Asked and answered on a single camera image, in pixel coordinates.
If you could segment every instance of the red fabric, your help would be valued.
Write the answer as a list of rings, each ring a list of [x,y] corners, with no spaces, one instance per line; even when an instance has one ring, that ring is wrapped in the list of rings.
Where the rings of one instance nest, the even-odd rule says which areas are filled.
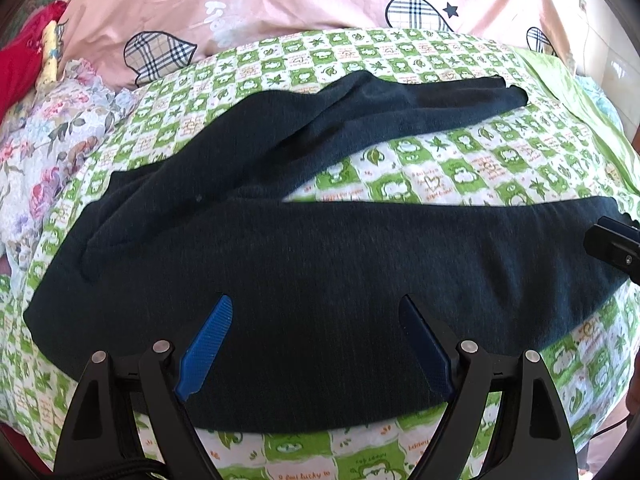
[[[42,68],[42,31],[51,20],[59,20],[65,9],[66,2],[49,4],[0,50],[0,120],[36,83]]]
[[[9,260],[6,257],[6,254],[3,254],[2,258],[0,258],[0,274],[4,274],[6,276],[11,275],[11,265],[9,265]]]
[[[34,470],[44,475],[51,474],[51,469],[49,469],[46,464],[40,459],[37,453],[33,450],[33,447],[30,446],[29,441],[26,438],[24,438],[21,434],[16,433],[14,430],[12,430],[12,428],[5,424],[0,424],[0,431],[4,433],[4,436],[7,438],[9,443],[11,443],[13,448]]]

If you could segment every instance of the light green cloth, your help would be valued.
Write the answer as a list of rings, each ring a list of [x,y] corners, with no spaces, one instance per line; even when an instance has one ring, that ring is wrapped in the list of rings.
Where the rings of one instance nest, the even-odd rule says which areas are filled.
[[[598,107],[598,110],[611,119],[611,122],[620,132],[624,133],[625,128],[622,124],[622,120],[620,120],[620,115],[618,114],[614,104],[604,93],[604,90],[600,88],[600,85],[598,85],[598,83],[589,76],[577,75],[575,80],[584,89],[584,91],[587,92],[587,95]]]
[[[618,169],[626,188],[640,195],[640,158],[631,143],[614,126],[555,56],[514,48],[530,74],[537,77],[549,95],[558,99],[574,116],[593,130],[600,152]]]

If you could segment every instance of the black clamp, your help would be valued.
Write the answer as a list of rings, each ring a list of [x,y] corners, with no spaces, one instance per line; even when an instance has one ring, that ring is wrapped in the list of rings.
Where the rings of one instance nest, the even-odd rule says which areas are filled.
[[[640,285],[640,230],[608,216],[584,235],[584,249],[609,265],[625,272],[636,285]]]
[[[487,353],[460,341],[411,296],[398,316],[432,389],[448,405],[409,480],[458,480],[466,465],[490,392],[502,392],[489,449],[478,478],[571,480],[578,478],[571,431],[540,354],[519,358]]]
[[[141,356],[124,358],[95,352],[66,414],[54,474],[148,480],[146,473],[155,472],[172,480],[222,480],[183,402],[202,386],[231,319],[231,300],[221,296],[207,319],[183,330],[178,339],[185,340],[184,346],[159,340]],[[164,465],[145,458],[132,392],[145,399]]]

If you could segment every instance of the flower print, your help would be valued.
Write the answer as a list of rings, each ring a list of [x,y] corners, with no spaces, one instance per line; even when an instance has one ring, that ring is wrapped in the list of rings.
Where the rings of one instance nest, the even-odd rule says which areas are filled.
[[[24,226],[29,222],[29,217],[26,214],[16,216],[14,224],[14,235],[20,234],[24,229]]]
[[[74,105],[85,104],[89,102],[89,96],[84,92],[78,92],[70,96]]]
[[[60,110],[65,107],[65,102],[63,100],[55,101],[53,104],[50,104],[42,111],[42,116],[49,120],[50,118],[58,115]]]
[[[0,148],[0,164],[4,164],[13,154],[15,148],[11,145],[11,142],[7,142],[2,148]]]
[[[29,142],[28,140],[23,140],[20,143],[20,161],[23,161],[25,158],[30,157],[31,155],[33,155],[33,143]]]
[[[87,155],[89,155],[97,145],[98,138],[95,136],[89,136],[87,137],[87,140],[78,142],[69,150],[66,160],[71,163],[71,174],[74,174],[80,169]]]
[[[54,125],[52,126],[51,121],[47,121],[37,114],[29,117],[28,122],[29,138],[36,141],[46,139],[54,128]]]
[[[60,191],[60,170],[57,167],[43,170],[40,182],[31,189],[29,212],[34,220],[41,220]]]
[[[84,86],[93,86],[94,83],[101,82],[100,77],[96,75],[95,69],[84,58],[77,61],[70,61],[65,66],[65,77],[75,79]]]

